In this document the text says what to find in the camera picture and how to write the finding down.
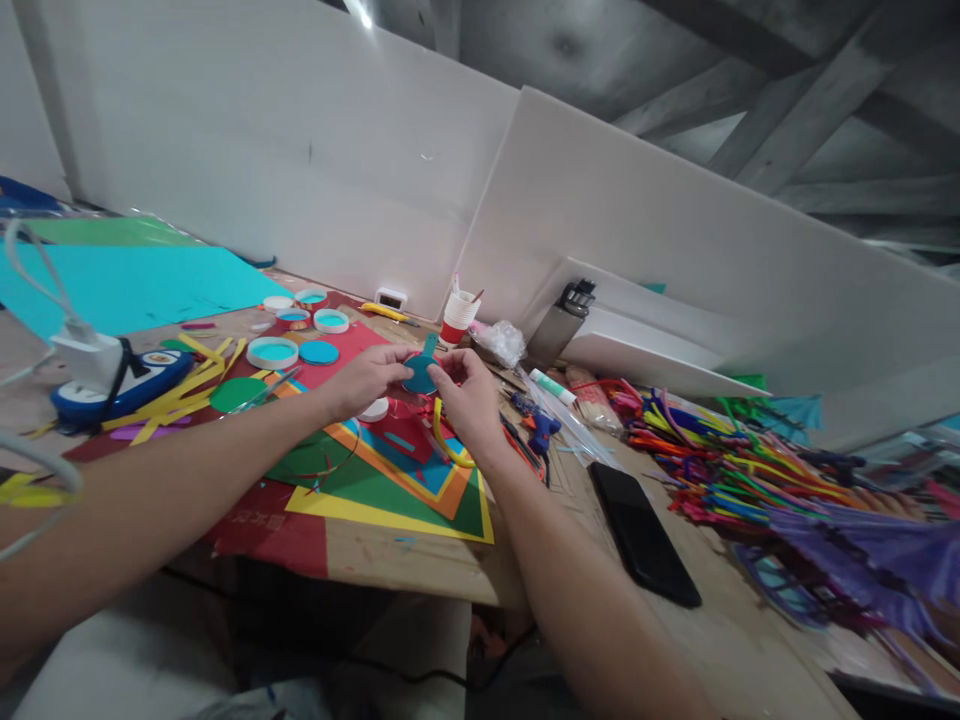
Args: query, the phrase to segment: forearm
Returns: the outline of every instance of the forearm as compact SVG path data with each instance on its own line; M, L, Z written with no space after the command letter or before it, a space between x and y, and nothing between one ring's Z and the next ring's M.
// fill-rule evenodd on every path
M264 472L329 423L319 393L150 442L82 468L84 493L62 522L0 564L0 660L102 608L203 535ZM28 514L7 511L22 523Z
M633 582L520 458L490 443L478 465L540 629L588 709L604 717L716 717Z

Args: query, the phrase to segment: plastic bag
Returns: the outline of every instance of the plastic bag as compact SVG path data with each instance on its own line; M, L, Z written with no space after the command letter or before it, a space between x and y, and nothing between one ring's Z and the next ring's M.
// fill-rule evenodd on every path
M517 330L508 320L501 320L496 325L484 325L479 328L471 325L470 336L481 347L492 352L497 358L497 362L508 370L516 367L516 364L526 354L527 346L523 342L523 333Z
M570 391L577 396L577 407L580 414L589 425L619 437L623 432L623 423L617 417L607 400L607 395L599 385L591 385L597 381L596 376L583 368L571 365L567 368L567 385Z

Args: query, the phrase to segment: yellow box cutter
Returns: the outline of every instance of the yellow box cutter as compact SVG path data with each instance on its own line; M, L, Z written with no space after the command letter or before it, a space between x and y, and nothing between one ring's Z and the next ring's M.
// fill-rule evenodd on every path
M384 307L383 305L377 305L376 303L364 303L360 306L360 309L364 312L372 312L377 315L383 315L388 317L391 320L396 320L397 322L406 323L407 325L413 325L414 327L420 327L413 320L408 318L403 313L398 313L396 310L391 310L390 308Z

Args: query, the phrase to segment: glue bottle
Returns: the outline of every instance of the glue bottle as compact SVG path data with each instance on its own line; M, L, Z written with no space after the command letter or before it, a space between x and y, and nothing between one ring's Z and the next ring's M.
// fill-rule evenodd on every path
M554 397L559 398L560 402L564 405L572 405L573 401L577 399L577 396L567 390L563 385L553 378L547 377L536 368L530 371L530 379Z
M553 367L553 363L590 314L590 306L596 300L593 296L596 287L595 282L586 278L582 278L578 283L567 283L560 299L547 310L540 327L527 345L529 365L540 370Z

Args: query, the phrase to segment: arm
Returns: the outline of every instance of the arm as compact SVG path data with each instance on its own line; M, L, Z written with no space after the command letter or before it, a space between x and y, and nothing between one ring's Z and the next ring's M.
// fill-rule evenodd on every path
M507 444L480 359L464 350L441 363L429 372L447 416L496 496L533 614L584 706L603 717L716 718L640 590Z
M370 348L310 393L151 440L83 467L62 522L0 563L0 675L188 547L291 448L399 388L412 348ZM0 513L0 545L37 515Z

